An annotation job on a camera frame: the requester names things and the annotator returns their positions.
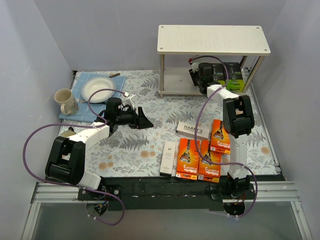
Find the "gray floor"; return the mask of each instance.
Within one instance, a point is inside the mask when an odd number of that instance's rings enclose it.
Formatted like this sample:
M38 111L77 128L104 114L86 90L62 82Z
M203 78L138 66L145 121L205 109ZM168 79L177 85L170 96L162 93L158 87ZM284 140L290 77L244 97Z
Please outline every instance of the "gray floor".
M120 212L107 212L115 220ZM43 203L34 240L300 240L290 202L258 202L238 221L205 209L128 210L123 221L107 226L87 217L86 205Z

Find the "black and green box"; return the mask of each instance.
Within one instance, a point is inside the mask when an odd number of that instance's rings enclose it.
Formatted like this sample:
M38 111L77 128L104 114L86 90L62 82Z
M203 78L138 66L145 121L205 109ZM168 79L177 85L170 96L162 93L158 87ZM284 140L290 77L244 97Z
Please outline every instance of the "black and green box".
M212 63L212 78L214 81L219 82L221 85L226 84L224 68L221 63Z
M239 93L245 87L244 80L242 78L242 73L240 69L240 64L238 62L225 62L226 69L228 70L229 75L229 82L226 86L226 89L230 92ZM224 77L227 80L227 74L225 69L224 70Z

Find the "mug handle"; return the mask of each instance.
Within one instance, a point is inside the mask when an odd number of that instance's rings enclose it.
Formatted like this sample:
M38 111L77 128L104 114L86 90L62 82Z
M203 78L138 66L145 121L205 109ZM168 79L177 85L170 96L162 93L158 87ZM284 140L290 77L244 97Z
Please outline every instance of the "mug handle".
M68 111L68 112L65 111L65 104L61 105L60 110L62 114L65 114L65 115L69 115L71 113L71 111Z

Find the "shelf leg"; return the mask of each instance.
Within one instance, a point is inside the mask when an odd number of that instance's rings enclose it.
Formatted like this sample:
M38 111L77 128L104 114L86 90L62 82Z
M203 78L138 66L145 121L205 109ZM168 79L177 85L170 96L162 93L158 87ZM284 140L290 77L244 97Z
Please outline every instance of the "shelf leg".
M159 73L159 94L160 98L163 98L164 95L160 91L165 90L165 55L160 55L160 73Z
M245 85L244 85L244 88L242 90L243 93L245 93L254 77L254 74L256 73L256 71L258 70L258 68L260 67L261 63L263 62L263 60L265 59L265 56L259 56L257 61L255 62L251 72L250 72L250 75L248 77L248 79L246 80L245 82Z
M245 65L248 56L243 56L240 61L240 69L242 69Z

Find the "robotic arm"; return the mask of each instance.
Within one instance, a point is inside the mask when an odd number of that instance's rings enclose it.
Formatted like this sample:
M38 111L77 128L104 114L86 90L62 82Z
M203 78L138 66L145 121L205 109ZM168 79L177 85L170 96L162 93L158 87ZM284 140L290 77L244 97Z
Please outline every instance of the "robotic arm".
M211 63L192 63L189 72L194 85L198 86L200 92L207 97L222 86L215 81ZM230 162L247 165L247 143L251 129L255 126L250 97L237 95L222 88L212 99L223 106L223 126L230 139ZM226 192L240 196L249 187L248 170L240 165L230 165Z
M85 170L86 149L90 149L103 139L110 137L118 125L128 125L132 129L153 128L153 124L145 116L142 107L136 109L131 95L122 105L120 98L111 97L106 102L106 110L99 113L107 120L107 125L99 128L104 121L97 117L93 128L85 129L69 137L58 136L52 145L45 175L64 183L77 185L89 189L99 189L101 177Z

